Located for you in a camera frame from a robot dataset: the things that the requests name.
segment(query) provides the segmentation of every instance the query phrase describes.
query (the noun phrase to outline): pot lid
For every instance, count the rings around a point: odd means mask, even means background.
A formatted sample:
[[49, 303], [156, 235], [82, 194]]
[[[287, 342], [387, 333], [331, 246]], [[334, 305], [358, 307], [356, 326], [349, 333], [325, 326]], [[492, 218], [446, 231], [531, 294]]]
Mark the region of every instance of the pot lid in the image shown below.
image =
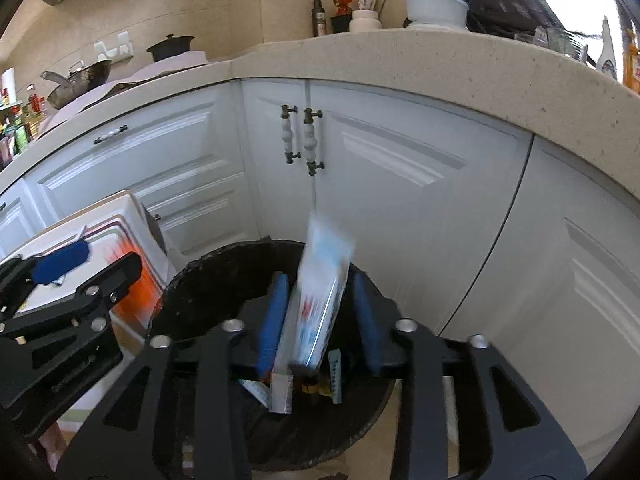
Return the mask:
[[173, 34], [167, 34], [166, 35], [166, 40], [162, 40], [159, 43], [156, 43], [155, 45], [150, 46], [146, 51], [147, 52], [151, 52], [151, 49], [157, 47], [157, 46], [164, 46], [167, 43], [174, 43], [175, 41], [187, 41], [190, 42], [192, 40], [195, 40], [194, 36], [174, 36]]

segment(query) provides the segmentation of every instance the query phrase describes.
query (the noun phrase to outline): frying pan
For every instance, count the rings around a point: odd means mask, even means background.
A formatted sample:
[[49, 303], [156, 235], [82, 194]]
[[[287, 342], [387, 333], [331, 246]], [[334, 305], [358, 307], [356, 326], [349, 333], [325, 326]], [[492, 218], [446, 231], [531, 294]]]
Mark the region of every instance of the frying pan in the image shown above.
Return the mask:
[[111, 59], [99, 61], [77, 72], [70, 72], [69, 78], [56, 72], [45, 70], [40, 77], [58, 83], [59, 86], [49, 94], [47, 101], [56, 110], [65, 107], [82, 94], [107, 82], [111, 73]]

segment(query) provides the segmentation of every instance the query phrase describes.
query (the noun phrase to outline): white cabinet door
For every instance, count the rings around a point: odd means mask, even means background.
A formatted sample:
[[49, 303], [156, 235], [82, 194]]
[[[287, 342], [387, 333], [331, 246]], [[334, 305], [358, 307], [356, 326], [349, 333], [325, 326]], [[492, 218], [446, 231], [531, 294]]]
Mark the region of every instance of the white cabinet door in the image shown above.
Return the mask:
[[[127, 130], [95, 145], [120, 126]], [[146, 206], [163, 188], [194, 189], [243, 171], [230, 86], [141, 108], [82, 136], [26, 177], [48, 223], [132, 189]]]
[[172, 193], [149, 212], [187, 260], [233, 242], [260, 238], [244, 173]]
[[45, 228], [23, 180], [0, 196], [0, 260]]
[[410, 94], [312, 84], [310, 95], [324, 112], [318, 211], [356, 238], [354, 262], [383, 294], [441, 330], [495, 242], [531, 136]]
[[294, 152], [302, 149], [305, 108], [302, 81], [242, 81], [248, 145], [261, 204], [260, 231], [273, 238], [304, 241], [311, 212], [311, 177], [303, 158], [287, 164], [282, 141], [283, 104], [297, 106], [291, 114]]
[[536, 138], [513, 208], [444, 335], [485, 334], [589, 469], [640, 404], [640, 206]]

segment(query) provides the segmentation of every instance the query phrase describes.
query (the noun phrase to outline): countertop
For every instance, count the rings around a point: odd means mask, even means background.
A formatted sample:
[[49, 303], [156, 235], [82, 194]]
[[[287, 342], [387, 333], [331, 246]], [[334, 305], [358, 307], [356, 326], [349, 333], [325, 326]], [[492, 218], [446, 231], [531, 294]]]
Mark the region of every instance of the countertop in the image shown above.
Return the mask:
[[81, 112], [0, 173], [0, 193], [51, 153], [136, 108], [239, 78], [343, 81], [436, 98], [545, 137], [640, 198], [640, 96], [560, 54], [453, 30], [387, 29], [265, 43], [153, 80]]

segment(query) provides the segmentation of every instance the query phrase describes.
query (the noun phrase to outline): blue gripper pad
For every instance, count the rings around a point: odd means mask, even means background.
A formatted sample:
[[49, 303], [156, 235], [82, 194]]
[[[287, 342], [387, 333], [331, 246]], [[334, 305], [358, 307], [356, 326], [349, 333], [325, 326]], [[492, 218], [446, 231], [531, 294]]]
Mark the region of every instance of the blue gripper pad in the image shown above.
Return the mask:
[[268, 296], [269, 304], [258, 336], [258, 362], [255, 365], [258, 377], [265, 377], [276, 359], [280, 332], [289, 304], [289, 279], [286, 274], [277, 272], [274, 275]]
[[49, 285], [89, 259], [89, 244], [78, 240], [65, 245], [47, 256], [38, 258], [31, 271], [31, 279], [37, 285]]
[[369, 292], [365, 283], [365, 277], [361, 272], [353, 277], [353, 307], [356, 311], [358, 326], [360, 328], [360, 339], [364, 350], [365, 361], [369, 371], [375, 375], [380, 375], [380, 332], [373, 319]]

